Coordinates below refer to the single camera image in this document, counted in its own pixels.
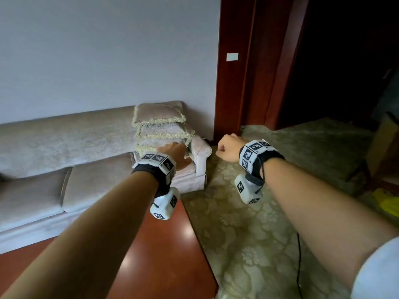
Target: wristband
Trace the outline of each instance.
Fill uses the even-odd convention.
[[[253,140],[247,143],[239,152],[240,165],[247,171],[245,178],[257,186],[262,186],[264,181],[261,178],[260,170],[264,162],[274,157],[285,159],[276,148],[265,140]]]
[[[176,162],[171,156],[163,153],[146,153],[138,160],[133,168],[133,172],[146,171],[152,174],[159,182],[159,187],[155,197],[166,195],[169,192],[172,178],[176,173]]]

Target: white sleeve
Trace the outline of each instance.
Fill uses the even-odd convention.
[[[379,247],[363,264],[352,299],[399,298],[399,237]]]

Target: wooden chair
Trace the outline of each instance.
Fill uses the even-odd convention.
[[[399,193],[399,120],[391,112],[381,122],[365,159],[346,181],[360,172],[367,181],[355,196],[376,188]]]

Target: sofa backrest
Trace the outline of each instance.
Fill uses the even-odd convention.
[[[0,125],[0,175],[23,178],[134,147],[134,106]]]

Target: rolled armrest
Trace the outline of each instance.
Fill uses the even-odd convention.
[[[197,176],[205,174],[206,159],[211,156],[212,148],[199,135],[194,135],[190,143],[190,150],[197,166]]]

